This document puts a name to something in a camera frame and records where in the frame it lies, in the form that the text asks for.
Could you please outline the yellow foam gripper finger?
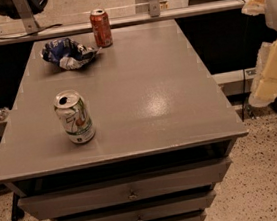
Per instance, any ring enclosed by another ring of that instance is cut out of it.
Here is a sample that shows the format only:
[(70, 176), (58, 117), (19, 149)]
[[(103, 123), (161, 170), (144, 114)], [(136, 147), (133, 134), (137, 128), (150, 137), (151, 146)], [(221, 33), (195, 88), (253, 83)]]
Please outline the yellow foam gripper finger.
[(265, 13), (266, 0), (247, 0), (241, 12), (245, 15), (256, 16)]
[(248, 103), (262, 108), (277, 98), (277, 40), (261, 44), (256, 62)]

